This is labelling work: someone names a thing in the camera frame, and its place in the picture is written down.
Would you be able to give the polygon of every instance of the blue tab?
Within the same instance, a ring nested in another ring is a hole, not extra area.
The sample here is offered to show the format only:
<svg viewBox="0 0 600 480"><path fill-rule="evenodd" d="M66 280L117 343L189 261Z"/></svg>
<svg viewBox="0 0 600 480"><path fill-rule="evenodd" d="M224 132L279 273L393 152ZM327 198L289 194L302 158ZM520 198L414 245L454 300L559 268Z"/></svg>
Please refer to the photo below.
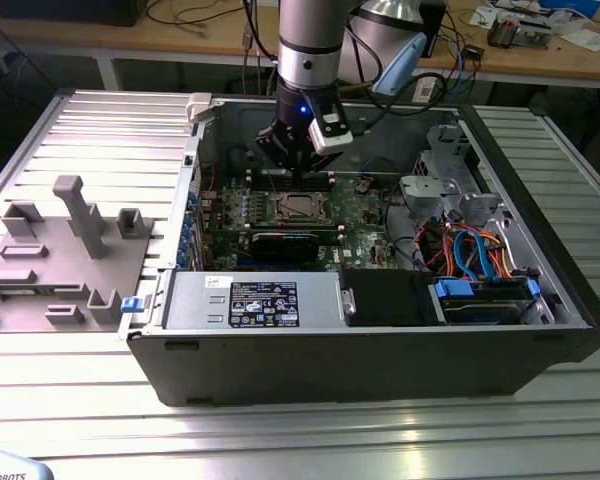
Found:
<svg viewBox="0 0 600 480"><path fill-rule="evenodd" d="M120 307L122 313L142 313L144 312L144 297L125 297L122 299Z"/></svg>
<svg viewBox="0 0 600 480"><path fill-rule="evenodd" d="M447 296L447 292L440 282L436 283L434 288L436 289L436 295L438 295L438 298L444 298Z"/></svg>
<svg viewBox="0 0 600 480"><path fill-rule="evenodd" d="M540 296L540 285L538 285L538 282L529 279L527 280L527 287L529 288L533 298L538 298Z"/></svg>
<svg viewBox="0 0 600 480"><path fill-rule="evenodd" d="M187 257L185 257L182 252L178 252L176 263L179 268L187 268Z"/></svg>
<svg viewBox="0 0 600 480"><path fill-rule="evenodd" d="M435 284L438 298L473 297L473 288L468 280L444 278Z"/></svg>

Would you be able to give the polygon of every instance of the power supply label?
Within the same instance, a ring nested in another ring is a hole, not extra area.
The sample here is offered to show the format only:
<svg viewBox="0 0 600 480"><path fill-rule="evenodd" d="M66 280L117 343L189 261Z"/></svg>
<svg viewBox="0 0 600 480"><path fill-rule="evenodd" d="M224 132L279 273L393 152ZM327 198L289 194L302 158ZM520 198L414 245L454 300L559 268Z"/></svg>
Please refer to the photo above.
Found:
<svg viewBox="0 0 600 480"><path fill-rule="evenodd" d="M295 282L234 282L230 302L233 328L300 326Z"/></svg>

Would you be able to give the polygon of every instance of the motherboard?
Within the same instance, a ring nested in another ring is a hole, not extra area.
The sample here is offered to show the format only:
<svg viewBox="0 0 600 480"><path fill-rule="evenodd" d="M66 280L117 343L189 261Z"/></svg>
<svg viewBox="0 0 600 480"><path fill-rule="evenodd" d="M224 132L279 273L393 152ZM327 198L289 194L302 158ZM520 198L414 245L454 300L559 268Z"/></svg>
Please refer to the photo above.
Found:
<svg viewBox="0 0 600 480"><path fill-rule="evenodd" d="M352 174L323 191L256 190L229 178L200 195L201 257L208 271L398 268L383 222L384 188Z"/></svg>

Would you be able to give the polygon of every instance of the wooden table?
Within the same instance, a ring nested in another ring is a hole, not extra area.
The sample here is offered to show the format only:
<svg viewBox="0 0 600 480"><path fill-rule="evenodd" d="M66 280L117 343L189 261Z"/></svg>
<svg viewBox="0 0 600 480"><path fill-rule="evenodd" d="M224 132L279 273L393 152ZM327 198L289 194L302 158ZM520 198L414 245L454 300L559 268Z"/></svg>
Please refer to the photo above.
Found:
<svg viewBox="0 0 600 480"><path fill-rule="evenodd" d="M208 3L208 0L173 1L178 10ZM450 0L450 4L451 15L458 29L467 37L467 42L486 50L477 74L478 80L600 88L600 51L590 52L561 38L552 39L547 49L492 48L487 45L486 29L466 25L471 18L470 10L480 5L480 0ZM206 17L239 6L239 0L221 0L213 7L200 10L199 16L187 18ZM169 2L163 1L152 10L152 14L170 21ZM600 21L600 12L596 20ZM120 89L113 59L241 64L245 22L242 11L230 13L208 21L201 36L173 25L159 24L146 17L132 28L0 18L1 28L25 51L95 58L105 88L109 90ZM445 19L444 23L449 25L449 20ZM260 7L260 29L265 46L276 53L277 8ZM0 36L0 50L12 49ZM249 63L255 64L253 55ZM270 63L263 58L263 65ZM432 57L421 59L416 73L448 73L453 65L454 59L446 45L438 41Z"/></svg>

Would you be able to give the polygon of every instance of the workbench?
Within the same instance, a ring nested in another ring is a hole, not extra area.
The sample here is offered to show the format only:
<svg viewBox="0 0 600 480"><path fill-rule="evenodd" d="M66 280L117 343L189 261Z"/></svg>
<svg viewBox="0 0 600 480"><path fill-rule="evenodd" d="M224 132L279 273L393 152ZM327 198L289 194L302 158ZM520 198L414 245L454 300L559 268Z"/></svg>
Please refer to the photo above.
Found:
<svg viewBox="0 0 600 480"><path fill-rule="evenodd" d="M137 207L155 219L138 284L151 291L187 98L55 97L0 175L0 215L19 200L66 216L51 186L80 174L103 216ZM600 200L577 171L600 179L528 110L477 111L600 295ZM600 479L600 350L515 397L170 408L116 333L0 334L0 448L44 461L56 480Z"/></svg>
<svg viewBox="0 0 600 480"><path fill-rule="evenodd" d="M207 0L174 0L177 9L204 6ZM600 51L590 52L561 38L553 38L547 49L515 47L508 50L487 45L487 30L467 25L470 11L480 0L451 0L451 15L467 42L486 49L477 80L534 85L600 88ZM200 17L210 16L240 6L238 0L223 0L201 10ZM158 18L170 21L169 3L152 9ZM600 21L600 12L596 16ZM243 61L242 33L246 18L235 12L207 22L205 37L163 25L146 16L131 28L96 24L63 23L37 20L4 20L0 26L23 50L52 55L92 57L98 63L104 87L120 90L115 59L154 60L184 63L240 65ZM271 52L278 48L278 13L276 7L260 7L260 35ZM13 47L0 36L0 51ZM256 64L254 50L249 64ZM423 58L415 74L434 71L448 74L454 59L444 42L438 41L431 58ZM271 63L265 58L262 65Z"/></svg>

